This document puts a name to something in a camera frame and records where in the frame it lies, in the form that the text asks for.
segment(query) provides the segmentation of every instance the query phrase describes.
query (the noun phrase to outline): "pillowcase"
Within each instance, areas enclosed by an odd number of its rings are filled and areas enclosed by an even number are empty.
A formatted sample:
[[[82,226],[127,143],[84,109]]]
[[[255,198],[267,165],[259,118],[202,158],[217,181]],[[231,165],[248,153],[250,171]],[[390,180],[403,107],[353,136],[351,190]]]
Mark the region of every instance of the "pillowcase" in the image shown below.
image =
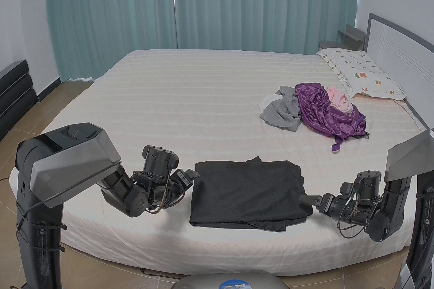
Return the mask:
[[[404,100],[405,94],[377,63],[363,51],[326,48],[317,54],[332,68],[350,97],[366,94],[370,97]]]

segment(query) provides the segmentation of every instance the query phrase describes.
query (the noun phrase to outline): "bed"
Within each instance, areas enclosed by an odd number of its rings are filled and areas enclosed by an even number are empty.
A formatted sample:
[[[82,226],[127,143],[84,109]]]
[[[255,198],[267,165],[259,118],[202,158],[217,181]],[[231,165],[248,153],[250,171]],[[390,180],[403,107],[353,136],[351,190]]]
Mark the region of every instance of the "bed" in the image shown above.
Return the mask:
[[[376,45],[368,45],[375,53]],[[303,124],[292,133],[259,118],[265,95],[302,82],[344,91],[316,55],[134,51],[74,99],[46,131],[80,122],[103,127],[130,175],[143,167],[142,149],[148,144],[174,151],[184,169],[205,160],[289,160],[300,165],[307,194],[322,195],[337,194],[341,183],[354,181],[358,172],[384,172],[388,149],[425,129],[405,102],[358,95],[351,101],[366,115],[371,137],[344,141],[333,154],[334,140]],[[420,109],[418,102],[413,106]],[[15,169],[9,181],[17,191]],[[65,203],[63,222],[68,229],[62,232],[62,242],[101,259],[187,275],[301,275],[376,258],[410,244],[415,184],[403,226],[382,243],[365,233],[344,239],[336,223],[316,210],[307,222],[284,233],[192,227],[191,191],[180,204],[157,215],[129,218],[108,205],[94,185]]]

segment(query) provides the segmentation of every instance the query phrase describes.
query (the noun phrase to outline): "blue sticker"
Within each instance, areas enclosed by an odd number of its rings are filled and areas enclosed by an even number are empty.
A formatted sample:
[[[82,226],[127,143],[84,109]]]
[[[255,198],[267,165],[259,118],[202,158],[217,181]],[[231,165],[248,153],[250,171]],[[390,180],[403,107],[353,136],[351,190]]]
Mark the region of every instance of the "blue sticker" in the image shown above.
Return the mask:
[[[220,284],[219,289],[252,289],[252,287],[245,281],[229,280]]]

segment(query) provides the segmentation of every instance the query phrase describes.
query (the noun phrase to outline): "tile floor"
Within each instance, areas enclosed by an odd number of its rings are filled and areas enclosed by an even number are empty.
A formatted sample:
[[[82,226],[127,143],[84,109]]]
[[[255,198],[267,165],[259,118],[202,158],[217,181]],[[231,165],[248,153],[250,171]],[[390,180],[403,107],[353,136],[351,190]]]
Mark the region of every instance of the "tile floor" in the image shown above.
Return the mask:
[[[36,104],[0,142],[0,178],[8,177],[14,166],[17,144],[38,135],[54,117],[91,82],[65,82]],[[8,181],[0,182],[0,289],[25,282],[18,242],[14,195]],[[291,288],[375,289],[393,288],[408,248],[344,268],[310,275],[283,277]],[[67,289],[169,289],[182,276],[149,271],[100,260],[67,247],[61,254],[62,282]]]

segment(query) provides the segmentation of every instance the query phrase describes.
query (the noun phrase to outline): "bed sheet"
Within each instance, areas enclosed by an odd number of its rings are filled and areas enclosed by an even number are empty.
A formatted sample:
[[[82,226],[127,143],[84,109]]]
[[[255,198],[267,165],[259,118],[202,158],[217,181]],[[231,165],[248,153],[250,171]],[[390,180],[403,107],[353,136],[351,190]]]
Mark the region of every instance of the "bed sheet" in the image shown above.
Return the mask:
[[[422,129],[404,102],[356,96],[351,101],[366,115],[371,136],[344,141],[340,152],[333,154],[334,140],[304,124],[292,133],[259,118],[264,96],[281,85],[303,82],[320,82],[344,92],[319,56],[134,51],[74,99],[46,131],[81,122],[104,128],[129,175],[142,169],[145,145],[174,151],[184,169],[206,160],[289,160],[300,165],[307,194],[322,195],[338,194],[342,182],[353,182],[361,171],[383,173],[388,149]],[[10,185],[16,192],[16,170]],[[94,185],[65,203],[63,222],[68,229],[62,231],[62,242],[101,259],[170,273],[301,275],[402,249],[410,243],[415,215],[413,184],[403,226],[382,243],[365,233],[344,239],[336,222],[316,210],[307,222],[283,233],[192,227],[191,192],[157,215],[129,218],[107,204]]]

